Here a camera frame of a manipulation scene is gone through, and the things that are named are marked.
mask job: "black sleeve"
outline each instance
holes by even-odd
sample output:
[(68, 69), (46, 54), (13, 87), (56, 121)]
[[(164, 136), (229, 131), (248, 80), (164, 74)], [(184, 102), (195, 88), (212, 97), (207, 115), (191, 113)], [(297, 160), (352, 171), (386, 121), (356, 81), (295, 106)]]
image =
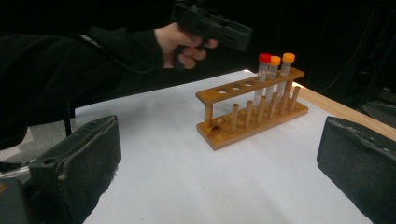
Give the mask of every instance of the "black sleeve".
[(162, 67), (153, 30), (91, 28), (86, 36), (106, 51), (74, 37), (0, 34), (0, 138), (35, 111), (117, 78), (125, 68), (114, 61), (138, 72)]

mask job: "person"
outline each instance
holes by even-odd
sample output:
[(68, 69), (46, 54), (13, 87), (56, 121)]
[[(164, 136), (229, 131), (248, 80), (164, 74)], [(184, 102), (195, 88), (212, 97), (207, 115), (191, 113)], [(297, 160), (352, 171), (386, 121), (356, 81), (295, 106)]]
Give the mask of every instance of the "person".
[[(148, 72), (173, 68), (175, 57), (185, 69), (194, 68), (206, 57), (197, 48), (202, 41), (177, 23), (133, 34), (98, 27), (70, 36), (0, 33), (0, 149), (16, 146), (29, 118), (43, 109), (95, 88), (100, 94), (98, 87), (123, 78), (137, 86)], [(210, 49), (217, 45), (215, 39), (205, 43)], [(184, 46), (180, 53), (178, 46)]]

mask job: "wooden rack post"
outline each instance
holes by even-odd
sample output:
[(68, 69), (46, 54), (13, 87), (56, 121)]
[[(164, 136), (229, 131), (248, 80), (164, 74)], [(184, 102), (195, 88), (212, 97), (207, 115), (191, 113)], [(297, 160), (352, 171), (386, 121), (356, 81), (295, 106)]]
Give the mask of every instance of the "wooden rack post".
[[(196, 97), (205, 105), (205, 121), (197, 124), (198, 132), (217, 150), (306, 114), (308, 107), (297, 102), (300, 87), (295, 87), (290, 97), (293, 80), (303, 76), (303, 71), (292, 67), (286, 77), (280, 76), (278, 71), (276, 78), (264, 82), (260, 82), (258, 77), (250, 77), (198, 91)], [(232, 113), (212, 118), (215, 103), (282, 82), (286, 82), (284, 94), (278, 96), (275, 92), (273, 99), (269, 99), (271, 104), (266, 105), (266, 98), (262, 96), (258, 107), (251, 101), (241, 109), (238, 104), (233, 104)]]

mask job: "test tube cap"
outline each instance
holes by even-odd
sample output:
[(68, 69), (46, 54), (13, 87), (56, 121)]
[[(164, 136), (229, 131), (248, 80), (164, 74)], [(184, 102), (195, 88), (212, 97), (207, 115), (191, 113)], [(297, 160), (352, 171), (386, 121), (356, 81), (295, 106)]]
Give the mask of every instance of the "test tube cap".
[(271, 56), (270, 65), (280, 65), (280, 57), (279, 56)]
[(259, 62), (260, 63), (269, 63), (269, 62), (271, 62), (271, 54), (269, 54), (269, 53), (261, 53), (259, 55)]
[(285, 63), (293, 63), (295, 59), (295, 55), (292, 53), (284, 53), (282, 57), (282, 61)]

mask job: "red cap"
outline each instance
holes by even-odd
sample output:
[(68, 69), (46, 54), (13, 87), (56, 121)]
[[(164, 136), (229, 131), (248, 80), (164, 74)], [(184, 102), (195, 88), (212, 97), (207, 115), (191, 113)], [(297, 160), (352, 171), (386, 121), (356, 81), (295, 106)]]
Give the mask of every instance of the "red cap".
[(269, 63), (269, 62), (271, 62), (271, 54), (261, 53), (259, 55), (259, 62), (261, 62), (261, 63)]

